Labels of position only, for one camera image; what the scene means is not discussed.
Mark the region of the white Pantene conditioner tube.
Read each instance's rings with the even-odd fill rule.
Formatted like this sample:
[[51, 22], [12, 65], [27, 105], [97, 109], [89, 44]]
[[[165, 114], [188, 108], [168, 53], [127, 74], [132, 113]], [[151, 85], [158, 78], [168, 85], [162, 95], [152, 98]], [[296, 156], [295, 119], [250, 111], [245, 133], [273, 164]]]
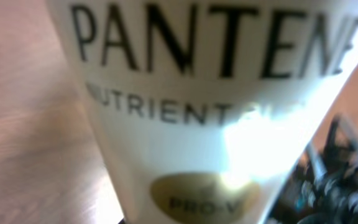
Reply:
[[47, 2], [126, 223], [262, 223], [358, 64], [358, 0]]

